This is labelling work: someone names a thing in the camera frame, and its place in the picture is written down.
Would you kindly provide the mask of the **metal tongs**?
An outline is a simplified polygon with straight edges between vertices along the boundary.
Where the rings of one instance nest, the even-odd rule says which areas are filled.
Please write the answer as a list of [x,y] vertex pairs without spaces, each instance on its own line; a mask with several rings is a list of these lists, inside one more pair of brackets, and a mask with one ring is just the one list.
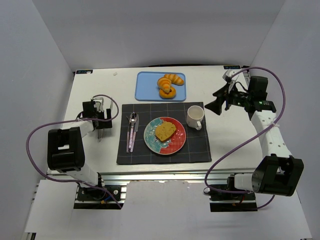
[[99,119],[99,121],[93,121],[94,129],[97,131],[97,139],[100,142],[104,137],[104,132],[106,129],[112,128],[112,121],[104,121],[112,118],[111,110],[112,104],[107,109],[104,109],[104,99],[102,97],[94,97],[91,99],[93,101],[93,118]]

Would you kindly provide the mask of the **brown bread slice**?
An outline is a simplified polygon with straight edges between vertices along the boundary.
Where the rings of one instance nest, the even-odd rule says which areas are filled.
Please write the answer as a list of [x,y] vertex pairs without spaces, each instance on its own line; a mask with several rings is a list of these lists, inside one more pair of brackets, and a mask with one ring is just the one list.
[[165,142],[171,138],[176,130],[177,128],[172,122],[164,121],[161,125],[155,128],[155,136],[161,142]]

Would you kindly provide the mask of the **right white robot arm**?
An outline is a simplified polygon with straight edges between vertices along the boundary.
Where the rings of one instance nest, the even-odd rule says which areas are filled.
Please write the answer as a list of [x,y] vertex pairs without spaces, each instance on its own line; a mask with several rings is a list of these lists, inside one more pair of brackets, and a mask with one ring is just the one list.
[[225,189],[213,186],[210,189],[224,194],[292,196],[304,164],[288,150],[277,126],[275,105],[267,100],[268,79],[252,76],[245,92],[237,89],[235,80],[227,77],[225,81],[226,84],[213,93],[216,99],[205,108],[220,115],[223,105],[226,105],[226,110],[231,105],[243,107],[258,134],[263,159],[253,173],[237,173],[228,177]]

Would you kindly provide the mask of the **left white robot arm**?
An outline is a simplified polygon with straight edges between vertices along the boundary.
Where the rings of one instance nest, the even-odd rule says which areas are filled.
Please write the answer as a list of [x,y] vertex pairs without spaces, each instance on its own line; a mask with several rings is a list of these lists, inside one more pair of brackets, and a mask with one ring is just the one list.
[[47,143],[49,169],[80,181],[82,188],[89,188],[87,184],[101,188],[101,175],[86,163],[83,138],[96,131],[101,140],[104,130],[112,128],[112,108],[113,103],[104,108],[102,97],[92,98],[82,103],[82,111],[76,117],[79,121],[69,127],[51,129]]

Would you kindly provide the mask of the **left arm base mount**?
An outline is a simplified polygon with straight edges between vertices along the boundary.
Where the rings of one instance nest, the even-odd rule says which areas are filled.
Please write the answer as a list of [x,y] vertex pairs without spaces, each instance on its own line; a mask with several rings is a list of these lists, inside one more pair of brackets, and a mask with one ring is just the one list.
[[114,183],[104,183],[103,185],[110,194],[103,190],[78,185],[73,208],[75,210],[120,210],[112,196],[122,207],[125,201],[126,188],[123,185]]

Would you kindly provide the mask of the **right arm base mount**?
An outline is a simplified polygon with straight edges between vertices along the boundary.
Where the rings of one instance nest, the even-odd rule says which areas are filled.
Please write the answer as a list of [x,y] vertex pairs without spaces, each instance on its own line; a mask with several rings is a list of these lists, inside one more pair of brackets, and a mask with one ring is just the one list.
[[203,189],[203,193],[209,196],[212,213],[255,212],[258,210],[255,194],[241,194],[241,190],[235,188],[234,182],[235,178],[231,175],[225,184],[212,184],[211,187],[236,193],[217,192],[208,187]]

